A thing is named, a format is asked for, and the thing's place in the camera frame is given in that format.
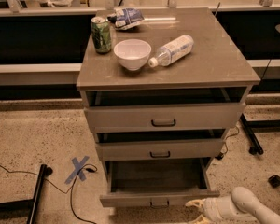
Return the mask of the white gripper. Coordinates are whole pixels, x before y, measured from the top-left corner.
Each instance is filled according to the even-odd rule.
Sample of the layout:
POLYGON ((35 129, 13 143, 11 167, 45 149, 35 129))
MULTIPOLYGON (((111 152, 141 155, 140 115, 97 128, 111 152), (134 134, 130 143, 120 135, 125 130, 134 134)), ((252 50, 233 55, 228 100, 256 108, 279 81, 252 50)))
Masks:
POLYGON ((234 219, 238 217, 239 210, 233 203, 230 196, 191 200, 186 203, 186 207, 203 207, 203 213, 188 224, 211 224, 211 221, 221 221, 223 219, 234 219))

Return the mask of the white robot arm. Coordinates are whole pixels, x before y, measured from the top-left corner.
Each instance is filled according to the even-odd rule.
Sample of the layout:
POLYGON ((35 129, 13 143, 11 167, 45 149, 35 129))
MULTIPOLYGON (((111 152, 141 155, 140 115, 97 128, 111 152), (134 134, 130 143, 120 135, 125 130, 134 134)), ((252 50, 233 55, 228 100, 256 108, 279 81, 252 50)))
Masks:
POLYGON ((192 206, 201 214, 190 224, 212 224, 225 219, 280 224, 280 216, 244 187, 234 188, 229 196, 197 199, 186 203, 186 207, 192 206))

